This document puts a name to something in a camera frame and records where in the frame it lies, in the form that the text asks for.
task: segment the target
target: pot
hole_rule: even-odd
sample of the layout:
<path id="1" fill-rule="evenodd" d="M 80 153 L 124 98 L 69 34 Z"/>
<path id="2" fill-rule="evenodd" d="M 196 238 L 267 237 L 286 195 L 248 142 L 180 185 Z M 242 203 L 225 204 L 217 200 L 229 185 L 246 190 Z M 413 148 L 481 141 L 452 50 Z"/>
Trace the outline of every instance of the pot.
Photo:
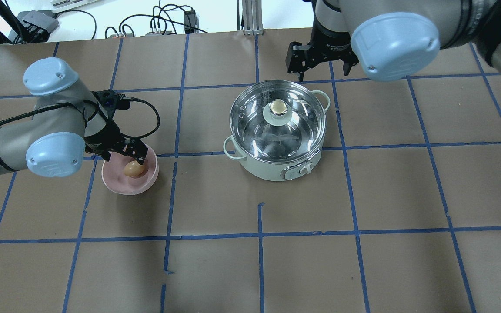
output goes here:
<path id="1" fill-rule="evenodd" d="M 328 103 L 324 108 L 316 97 Z M 248 87 L 231 107 L 223 151 L 253 175 L 283 181 L 310 174 L 320 161 L 330 97 L 297 83 L 267 80 Z M 235 155 L 227 152 L 231 141 Z"/>

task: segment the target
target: glass lid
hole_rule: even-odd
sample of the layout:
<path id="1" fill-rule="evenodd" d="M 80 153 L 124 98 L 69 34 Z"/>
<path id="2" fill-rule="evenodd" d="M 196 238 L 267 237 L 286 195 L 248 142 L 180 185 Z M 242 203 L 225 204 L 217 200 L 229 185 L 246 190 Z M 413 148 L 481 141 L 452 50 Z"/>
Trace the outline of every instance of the glass lid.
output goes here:
<path id="1" fill-rule="evenodd" d="M 308 89 L 284 80 L 248 87 L 235 99 L 230 114 L 235 142 L 251 157 L 288 163 L 320 148 L 326 114 Z"/>

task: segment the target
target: pot handle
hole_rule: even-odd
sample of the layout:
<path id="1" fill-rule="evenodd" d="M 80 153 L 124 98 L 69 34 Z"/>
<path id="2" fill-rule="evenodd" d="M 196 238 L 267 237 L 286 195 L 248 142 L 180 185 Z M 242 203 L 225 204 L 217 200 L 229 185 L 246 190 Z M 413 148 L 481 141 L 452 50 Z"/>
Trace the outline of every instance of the pot handle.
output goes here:
<path id="1" fill-rule="evenodd" d="M 223 153 L 225 153 L 225 155 L 227 155 L 227 157 L 230 158 L 231 160 L 235 161 L 247 160 L 246 156 L 232 156 L 231 154 L 227 153 L 227 148 L 225 148 L 225 145 L 227 145 L 229 141 L 233 142 L 233 135 L 225 138 L 225 141 L 223 142 Z"/>
<path id="2" fill-rule="evenodd" d="M 311 91 L 311 93 L 314 93 L 314 95 L 322 95 L 326 101 L 328 101 L 328 105 L 324 108 L 324 112 L 328 111 L 328 109 L 330 108 L 330 96 L 327 95 L 324 91 L 320 91 L 320 90 L 313 90 Z"/>

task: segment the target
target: egg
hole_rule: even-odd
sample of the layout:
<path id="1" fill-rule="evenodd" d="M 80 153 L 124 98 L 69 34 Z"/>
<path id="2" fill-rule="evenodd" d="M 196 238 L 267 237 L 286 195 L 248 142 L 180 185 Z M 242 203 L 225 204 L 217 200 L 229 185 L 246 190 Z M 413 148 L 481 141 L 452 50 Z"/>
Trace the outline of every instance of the egg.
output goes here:
<path id="1" fill-rule="evenodd" d="M 145 169 L 145 165 L 140 165 L 137 161 L 132 161 L 125 165 L 125 168 L 123 168 L 123 174 L 131 178 L 136 178 L 137 176 L 140 176 Z"/>

